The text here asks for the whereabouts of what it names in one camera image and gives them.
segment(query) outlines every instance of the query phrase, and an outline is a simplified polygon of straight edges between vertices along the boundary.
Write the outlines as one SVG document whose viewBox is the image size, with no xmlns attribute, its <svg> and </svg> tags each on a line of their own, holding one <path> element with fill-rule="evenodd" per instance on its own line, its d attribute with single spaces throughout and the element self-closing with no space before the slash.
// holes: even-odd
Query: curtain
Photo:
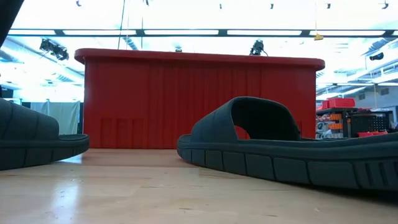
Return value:
<svg viewBox="0 0 398 224">
<path fill-rule="evenodd" d="M 80 102 L 74 103 L 31 103 L 30 108 L 55 118 L 60 125 L 60 134 L 76 134 Z"/>
</svg>

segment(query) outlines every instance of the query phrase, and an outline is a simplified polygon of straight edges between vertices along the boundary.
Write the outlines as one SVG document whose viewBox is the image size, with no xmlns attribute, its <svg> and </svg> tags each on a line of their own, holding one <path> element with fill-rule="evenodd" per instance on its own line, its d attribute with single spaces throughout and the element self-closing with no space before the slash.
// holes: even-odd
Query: spotlight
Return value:
<svg viewBox="0 0 398 224">
<path fill-rule="evenodd" d="M 381 52 L 381 53 L 379 53 L 379 54 L 377 54 L 377 55 L 373 55 L 373 56 L 370 56 L 370 57 L 369 57 L 370 60 L 381 60 L 381 59 L 383 59 L 383 58 L 384 58 L 383 52 Z"/>
<path fill-rule="evenodd" d="M 249 55 L 261 55 L 261 52 L 264 52 L 268 56 L 267 52 L 264 51 L 264 44 L 262 43 L 262 40 L 256 40 L 250 50 Z"/>
<path fill-rule="evenodd" d="M 387 3 L 387 1 L 384 1 L 384 3 L 379 3 L 379 4 L 383 4 L 384 6 L 381 9 L 387 9 L 389 6 L 389 3 Z"/>
</svg>

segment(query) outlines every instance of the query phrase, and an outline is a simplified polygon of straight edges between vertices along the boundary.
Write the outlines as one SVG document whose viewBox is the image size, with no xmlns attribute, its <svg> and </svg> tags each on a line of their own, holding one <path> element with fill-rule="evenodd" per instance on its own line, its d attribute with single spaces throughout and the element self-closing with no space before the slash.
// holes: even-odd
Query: fluorescent light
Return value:
<svg viewBox="0 0 398 224">
<path fill-rule="evenodd" d="M 218 30 L 145 30 L 147 35 L 217 35 Z"/>
<path fill-rule="evenodd" d="M 54 30 L 11 29 L 8 35 L 55 35 Z"/>
<path fill-rule="evenodd" d="M 338 86 L 372 86 L 373 83 L 337 83 Z"/>
<path fill-rule="evenodd" d="M 64 30 L 66 35 L 136 35 L 135 30 Z"/>
<path fill-rule="evenodd" d="M 386 31 L 384 30 L 312 30 L 310 35 L 383 35 Z"/>
<path fill-rule="evenodd" d="M 372 86 L 373 83 L 317 83 L 317 85 L 338 85 L 338 86 Z"/>
<path fill-rule="evenodd" d="M 228 30 L 228 35 L 300 35 L 301 30 Z"/>
<path fill-rule="evenodd" d="M 361 91 L 361 90 L 363 90 L 363 89 L 365 89 L 365 88 L 366 88 L 366 87 L 355 88 L 355 89 L 353 89 L 353 90 L 348 90 L 347 92 L 342 93 L 342 94 L 343 94 L 343 95 L 353 94 L 353 93 L 356 93 L 357 91 Z"/>
<path fill-rule="evenodd" d="M 379 86 L 398 86 L 398 83 L 379 83 Z"/>
<path fill-rule="evenodd" d="M 338 96 L 340 94 L 341 93 L 325 93 L 325 94 L 317 96 L 317 100 L 327 100 L 328 98 L 332 98 L 332 97 Z"/>
</svg>

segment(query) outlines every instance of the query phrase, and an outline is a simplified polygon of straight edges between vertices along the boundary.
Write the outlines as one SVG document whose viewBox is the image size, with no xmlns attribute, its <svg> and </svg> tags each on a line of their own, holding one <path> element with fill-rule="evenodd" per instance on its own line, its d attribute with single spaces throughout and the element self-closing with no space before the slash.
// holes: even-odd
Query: red bin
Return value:
<svg viewBox="0 0 398 224">
<path fill-rule="evenodd" d="M 182 134 L 235 96 L 278 101 L 303 137 L 315 137 L 311 58 L 79 49 L 85 64 L 83 130 L 94 148 L 174 149 Z"/>
<path fill-rule="evenodd" d="M 330 98 L 329 107 L 330 108 L 354 108 L 355 99 L 354 98 Z"/>
<path fill-rule="evenodd" d="M 329 100 L 322 101 L 322 110 L 329 109 Z"/>
</svg>

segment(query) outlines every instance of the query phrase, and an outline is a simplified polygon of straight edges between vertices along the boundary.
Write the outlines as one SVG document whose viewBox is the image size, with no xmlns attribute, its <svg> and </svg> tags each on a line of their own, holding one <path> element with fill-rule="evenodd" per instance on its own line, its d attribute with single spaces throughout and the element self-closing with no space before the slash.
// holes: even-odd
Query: yellow object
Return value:
<svg viewBox="0 0 398 224">
<path fill-rule="evenodd" d="M 313 37 L 313 39 L 314 39 L 314 40 L 323 40 L 323 36 L 320 35 L 319 33 L 317 33 L 317 34 L 315 35 L 315 37 Z"/>
</svg>

